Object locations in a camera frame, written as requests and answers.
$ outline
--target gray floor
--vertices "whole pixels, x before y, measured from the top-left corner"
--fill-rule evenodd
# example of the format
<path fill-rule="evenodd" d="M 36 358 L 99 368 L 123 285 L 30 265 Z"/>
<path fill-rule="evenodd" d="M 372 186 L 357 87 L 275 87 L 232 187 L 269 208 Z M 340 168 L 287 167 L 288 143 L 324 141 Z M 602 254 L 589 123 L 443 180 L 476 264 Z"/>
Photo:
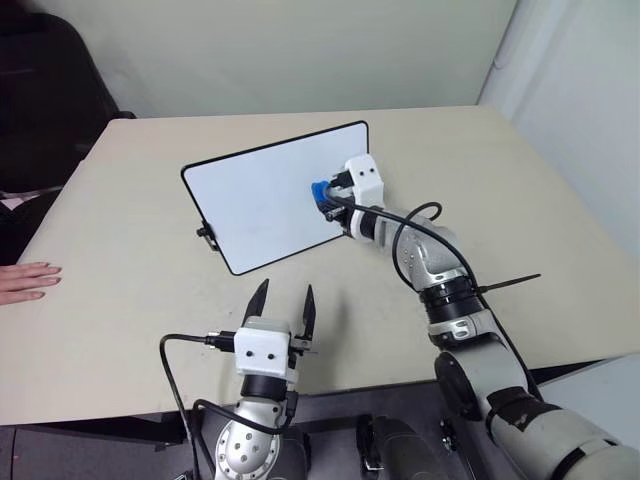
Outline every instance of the gray floor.
<path fill-rule="evenodd" d="M 438 422 L 443 406 L 435 384 L 302 397 L 296 422 L 361 413 L 384 414 L 405 421 L 427 441 L 436 471 L 446 475 L 442 478 L 469 478 L 458 455 L 448 453 L 442 447 Z M 210 444 L 223 423 L 218 418 L 207 417 L 203 431 Z M 0 480 L 9 479 L 12 435 L 13 429 L 0 427 Z M 309 480 L 360 478 L 353 430 L 314 433 L 311 445 L 313 465 Z M 13 478 L 171 480 L 190 468 L 187 445 L 155 451 L 152 445 L 18 430 Z M 209 478 L 208 472 L 203 471 L 203 477 Z"/>

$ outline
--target table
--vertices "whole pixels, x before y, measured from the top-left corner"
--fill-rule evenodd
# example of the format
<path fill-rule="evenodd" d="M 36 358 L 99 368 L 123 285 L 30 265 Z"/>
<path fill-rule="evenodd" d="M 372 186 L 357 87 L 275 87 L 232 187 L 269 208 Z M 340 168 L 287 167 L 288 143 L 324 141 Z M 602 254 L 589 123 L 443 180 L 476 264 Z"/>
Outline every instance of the table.
<path fill-rule="evenodd" d="M 195 235 L 181 166 L 360 119 L 388 206 L 442 202 L 481 283 L 543 274 L 487 295 L 531 368 L 640 349 L 637 260 L 491 108 L 114 120 L 22 258 L 62 265 L 62 282 L 0 308 L 0 424 L 175 410 L 160 337 L 237 328 L 267 277 L 264 314 L 292 325 L 314 288 L 300 392 L 434 378 L 423 307 L 373 247 L 341 238 L 234 277 Z M 186 404 L 238 398 L 232 355 L 168 354 Z"/>

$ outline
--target finger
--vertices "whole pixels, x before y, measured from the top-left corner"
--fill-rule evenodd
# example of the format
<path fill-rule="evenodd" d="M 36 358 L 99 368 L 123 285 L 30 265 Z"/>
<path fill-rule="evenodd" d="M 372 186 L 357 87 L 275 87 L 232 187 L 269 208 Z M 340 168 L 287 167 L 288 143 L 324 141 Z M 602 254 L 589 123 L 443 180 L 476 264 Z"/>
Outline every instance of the finger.
<path fill-rule="evenodd" d="M 22 270 L 24 268 L 47 267 L 47 266 L 49 266 L 49 262 L 21 263 L 19 265 L 2 265 L 0 266 L 0 271 L 11 272 L 15 270 Z"/>
<path fill-rule="evenodd" d="M 0 291 L 16 292 L 28 288 L 48 287 L 60 281 L 60 277 L 36 277 L 16 278 L 13 280 L 0 280 Z"/>
<path fill-rule="evenodd" d="M 44 297 L 44 292 L 0 292 L 0 305 L 26 302 Z"/>
<path fill-rule="evenodd" d="M 42 277 L 54 275 L 62 270 L 60 267 L 30 267 L 19 270 L 0 271 L 0 281 L 14 278 Z"/>

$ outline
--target black chair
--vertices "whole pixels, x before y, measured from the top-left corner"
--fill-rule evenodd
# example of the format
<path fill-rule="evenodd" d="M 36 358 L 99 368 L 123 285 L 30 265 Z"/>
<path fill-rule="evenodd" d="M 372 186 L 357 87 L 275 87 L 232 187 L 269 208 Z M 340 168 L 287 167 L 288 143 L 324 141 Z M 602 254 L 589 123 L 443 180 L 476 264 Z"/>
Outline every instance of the black chair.
<path fill-rule="evenodd" d="M 121 112 L 78 32 L 0 0 L 0 198 L 49 191 L 0 209 L 0 264 L 15 263 L 57 192 Z"/>

